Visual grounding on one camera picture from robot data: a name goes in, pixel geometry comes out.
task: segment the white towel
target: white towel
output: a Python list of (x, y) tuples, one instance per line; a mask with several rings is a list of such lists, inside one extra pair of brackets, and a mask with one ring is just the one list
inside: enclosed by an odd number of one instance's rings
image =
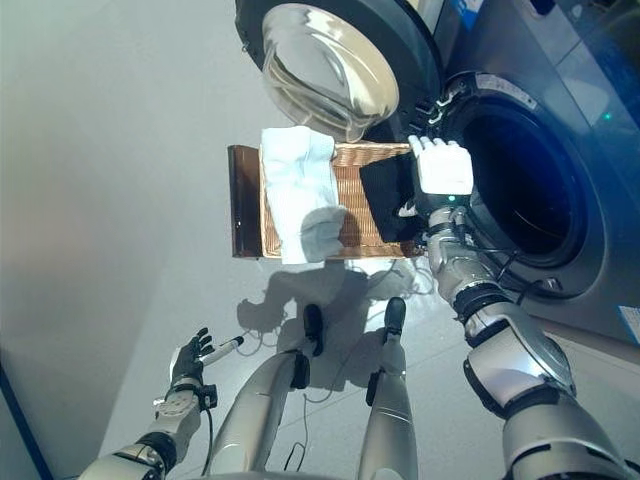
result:
[(262, 165), (282, 263), (321, 262), (342, 249), (346, 209), (331, 168), (332, 137), (308, 127), (262, 131)]

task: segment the laundry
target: laundry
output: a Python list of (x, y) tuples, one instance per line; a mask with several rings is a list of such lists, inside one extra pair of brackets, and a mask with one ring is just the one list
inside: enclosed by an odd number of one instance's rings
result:
[(261, 158), (283, 264), (316, 263), (342, 249), (346, 208), (331, 168), (335, 142), (308, 127), (262, 131)]
[(371, 216), (385, 242), (413, 240), (423, 221), (419, 217), (398, 217), (398, 210), (413, 197), (411, 154), (373, 162), (360, 169)]

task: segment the front-loading washing machine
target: front-loading washing machine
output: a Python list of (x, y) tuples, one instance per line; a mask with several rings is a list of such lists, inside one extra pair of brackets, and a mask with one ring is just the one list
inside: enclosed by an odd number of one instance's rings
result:
[(426, 3), (236, 0), (236, 25), (296, 123), (465, 146), (479, 241), (514, 252), (488, 254), (502, 284), (533, 315), (638, 343), (640, 3), (447, 0), (433, 33)]

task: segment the label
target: label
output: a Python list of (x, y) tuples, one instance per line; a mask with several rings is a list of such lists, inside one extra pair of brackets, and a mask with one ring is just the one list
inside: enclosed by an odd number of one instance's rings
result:
[(476, 23), (476, 19), (478, 18), (478, 12), (480, 12), (480, 7), (484, 3), (484, 0), (449, 0), (453, 8), (456, 9), (458, 15), (462, 19), (462, 23), (467, 28), (467, 30), (471, 30), (473, 24)]
[(636, 343), (640, 343), (640, 308), (618, 306), (620, 316), (626, 322)]
[(529, 110), (534, 110), (538, 106), (538, 102), (527, 95), (524, 90), (516, 87), (504, 78), (496, 77), (488, 73), (479, 73), (476, 75), (476, 85), (481, 90), (495, 90), (496, 92), (509, 95), (524, 104)]

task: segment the black cloth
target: black cloth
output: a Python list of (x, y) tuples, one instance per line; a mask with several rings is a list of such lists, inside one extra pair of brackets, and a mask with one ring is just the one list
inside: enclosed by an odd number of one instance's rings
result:
[(398, 210), (413, 198), (411, 154), (373, 162), (360, 168), (373, 221), (384, 242), (413, 240), (424, 227), (419, 217), (400, 218)]

